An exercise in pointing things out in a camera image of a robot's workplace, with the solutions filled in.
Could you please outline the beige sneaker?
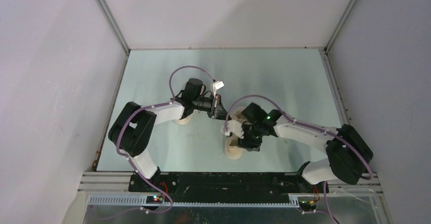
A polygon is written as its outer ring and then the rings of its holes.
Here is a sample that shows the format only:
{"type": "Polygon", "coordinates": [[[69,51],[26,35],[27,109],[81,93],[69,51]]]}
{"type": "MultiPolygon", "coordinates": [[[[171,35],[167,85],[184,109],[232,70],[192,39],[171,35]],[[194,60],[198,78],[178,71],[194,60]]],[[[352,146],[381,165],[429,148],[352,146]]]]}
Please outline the beige sneaker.
{"type": "Polygon", "coordinates": [[[190,121],[191,121],[191,119],[192,119],[192,117],[193,117],[193,114],[194,114],[194,112],[192,112],[190,115],[188,115],[187,117],[185,117],[185,118],[182,118],[182,119],[177,119],[177,120],[175,120],[174,122],[176,123],[176,124],[179,124],[179,125],[186,125],[186,124],[188,124],[190,121]]]}
{"type": "MultiPolygon", "coordinates": [[[[231,119],[238,122],[246,122],[247,119],[244,115],[242,115],[242,111],[244,109],[244,106],[236,108],[231,115],[231,119]]],[[[237,160],[241,157],[243,153],[243,148],[240,148],[238,146],[238,141],[239,138],[235,135],[231,135],[226,138],[226,141],[224,143],[224,154],[227,158],[237,160]]]]}

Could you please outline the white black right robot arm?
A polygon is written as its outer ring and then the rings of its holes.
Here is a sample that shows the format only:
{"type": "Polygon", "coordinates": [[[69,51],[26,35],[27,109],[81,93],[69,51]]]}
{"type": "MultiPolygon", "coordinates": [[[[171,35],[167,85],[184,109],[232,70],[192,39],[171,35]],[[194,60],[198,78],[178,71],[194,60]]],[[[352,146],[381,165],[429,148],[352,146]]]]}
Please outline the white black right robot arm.
{"type": "Polygon", "coordinates": [[[237,124],[228,122],[239,133],[239,148],[259,151],[263,138],[273,136],[303,143],[326,154],[322,160],[301,166],[295,184],[303,193],[310,192],[318,183],[335,179],[356,185],[369,171],[374,154],[351,125],[336,128],[307,123],[278,109],[266,112],[255,103],[240,111],[239,117],[237,124]]]}

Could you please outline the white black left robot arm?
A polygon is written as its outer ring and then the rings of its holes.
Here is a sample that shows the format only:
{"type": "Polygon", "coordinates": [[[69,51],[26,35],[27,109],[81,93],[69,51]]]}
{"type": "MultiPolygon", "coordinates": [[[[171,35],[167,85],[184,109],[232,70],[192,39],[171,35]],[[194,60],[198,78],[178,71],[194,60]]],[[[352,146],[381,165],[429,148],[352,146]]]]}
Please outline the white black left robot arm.
{"type": "Polygon", "coordinates": [[[207,113],[210,119],[224,120],[228,114],[217,90],[224,87],[215,81],[207,90],[200,79],[190,78],[170,101],[142,107],[128,102],[123,107],[108,133],[119,155],[125,156],[136,173],[141,174],[141,185],[147,191],[156,191],[161,185],[159,167],[147,150],[153,128],[161,123],[187,123],[195,111],[207,113]]]}

